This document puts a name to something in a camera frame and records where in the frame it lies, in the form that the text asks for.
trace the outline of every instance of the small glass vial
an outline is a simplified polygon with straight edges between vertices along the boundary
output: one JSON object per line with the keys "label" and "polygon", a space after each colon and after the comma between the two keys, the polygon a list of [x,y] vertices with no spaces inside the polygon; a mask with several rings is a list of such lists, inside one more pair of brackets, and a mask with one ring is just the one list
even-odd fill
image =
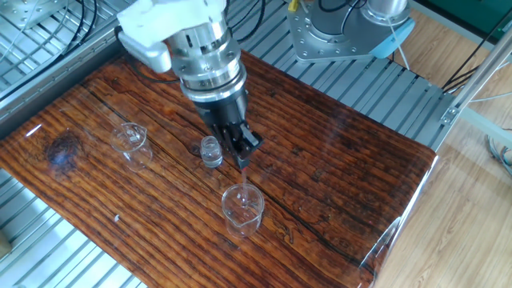
{"label": "small glass vial", "polygon": [[204,137],[201,141],[201,158],[206,167],[215,168],[222,163],[222,149],[214,136]]}

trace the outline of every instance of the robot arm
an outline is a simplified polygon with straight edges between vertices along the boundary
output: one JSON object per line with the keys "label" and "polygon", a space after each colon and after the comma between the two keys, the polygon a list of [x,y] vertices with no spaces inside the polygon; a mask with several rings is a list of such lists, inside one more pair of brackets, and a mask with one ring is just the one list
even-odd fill
{"label": "robot arm", "polygon": [[244,168],[262,138],[250,132],[245,118],[247,73],[225,7],[226,0],[138,0],[118,14],[123,29],[118,37],[155,72],[172,67],[184,95]]}

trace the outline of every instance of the wooden floor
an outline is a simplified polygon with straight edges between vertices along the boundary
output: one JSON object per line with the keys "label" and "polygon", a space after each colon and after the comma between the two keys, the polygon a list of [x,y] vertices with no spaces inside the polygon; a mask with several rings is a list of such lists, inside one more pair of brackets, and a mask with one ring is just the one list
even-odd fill
{"label": "wooden floor", "polygon": [[[413,18],[417,27],[403,45],[410,67],[442,86],[476,44],[416,11]],[[501,69],[477,98],[512,91],[511,75],[512,65]],[[470,106],[512,128],[512,96]],[[484,136],[464,120],[455,124],[376,287],[512,287],[512,177],[490,157]]]}

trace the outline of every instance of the glossy wood surface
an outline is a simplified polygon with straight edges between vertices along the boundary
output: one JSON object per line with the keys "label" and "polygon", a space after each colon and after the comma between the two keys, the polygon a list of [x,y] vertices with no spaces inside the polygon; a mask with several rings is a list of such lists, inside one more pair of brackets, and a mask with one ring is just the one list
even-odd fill
{"label": "glossy wood surface", "polygon": [[[265,139],[247,172],[266,201],[250,238],[226,231],[221,196],[241,175],[227,156],[204,167],[198,145],[208,131],[193,104],[178,84],[138,78],[124,58],[2,141],[0,166],[148,286],[357,287],[367,279],[359,265],[435,153],[251,55],[242,60],[248,122]],[[148,129],[153,161],[139,173],[110,146],[124,122]]]}

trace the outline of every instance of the glass beaker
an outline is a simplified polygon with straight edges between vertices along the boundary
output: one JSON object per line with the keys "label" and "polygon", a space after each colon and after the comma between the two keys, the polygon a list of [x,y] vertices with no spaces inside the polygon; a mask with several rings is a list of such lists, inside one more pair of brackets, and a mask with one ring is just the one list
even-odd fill
{"label": "glass beaker", "polygon": [[201,158],[208,168],[221,165],[222,149],[214,136],[206,136],[201,140]]}
{"label": "glass beaker", "polygon": [[110,144],[122,153],[126,165],[133,172],[142,170],[153,158],[153,151],[147,141],[147,128],[136,123],[117,126],[110,135]]}
{"label": "glass beaker", "polygon": [[236,184],[222,196],[222,211],[231,235],[251,236],[262,222],[265,200],[262,192],[251,184]]}

